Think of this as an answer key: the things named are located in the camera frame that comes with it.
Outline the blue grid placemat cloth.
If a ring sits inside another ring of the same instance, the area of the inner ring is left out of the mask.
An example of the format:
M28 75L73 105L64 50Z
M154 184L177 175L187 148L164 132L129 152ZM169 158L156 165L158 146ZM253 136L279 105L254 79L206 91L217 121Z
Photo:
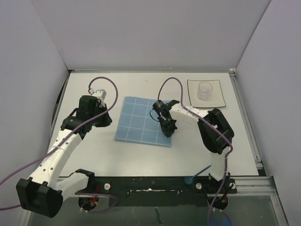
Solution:
M171 147L172 139L163 135L157 115L152 109L155 99L125 97L114 140Z

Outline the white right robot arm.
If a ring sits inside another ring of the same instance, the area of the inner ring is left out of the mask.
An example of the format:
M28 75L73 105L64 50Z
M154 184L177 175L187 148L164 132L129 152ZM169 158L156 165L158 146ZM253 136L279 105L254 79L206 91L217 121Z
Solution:
M161 100L152 105L158 115L162 133L171 137L177 129L176 122L181 121L198 128L203 144L211 155L209 186L219 193L226 187L228 173L228 152L233 149L234 131L222 112L215 108L211 111L184 106L177 100L163 103Z

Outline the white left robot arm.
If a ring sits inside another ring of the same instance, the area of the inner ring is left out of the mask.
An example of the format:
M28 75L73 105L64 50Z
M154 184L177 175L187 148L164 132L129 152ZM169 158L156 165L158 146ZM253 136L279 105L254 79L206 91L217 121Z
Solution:
M93 128L104 128L112 123L104 94L84 95L79 106L63 120L57 138L36 170L20 179L16 191L24 210L46 217L54 217L63 202L76 192L92 193L97 185L95 174L78 169L66 179L59 176L75 148Z

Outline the clear drinking glass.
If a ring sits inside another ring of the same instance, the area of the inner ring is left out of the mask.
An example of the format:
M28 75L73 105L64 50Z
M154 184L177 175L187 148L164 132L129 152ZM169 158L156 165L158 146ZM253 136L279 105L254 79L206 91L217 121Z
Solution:
M207 81L200 82L198 85L197 98L201 101L208 100L212 90L213 86L211 83Z

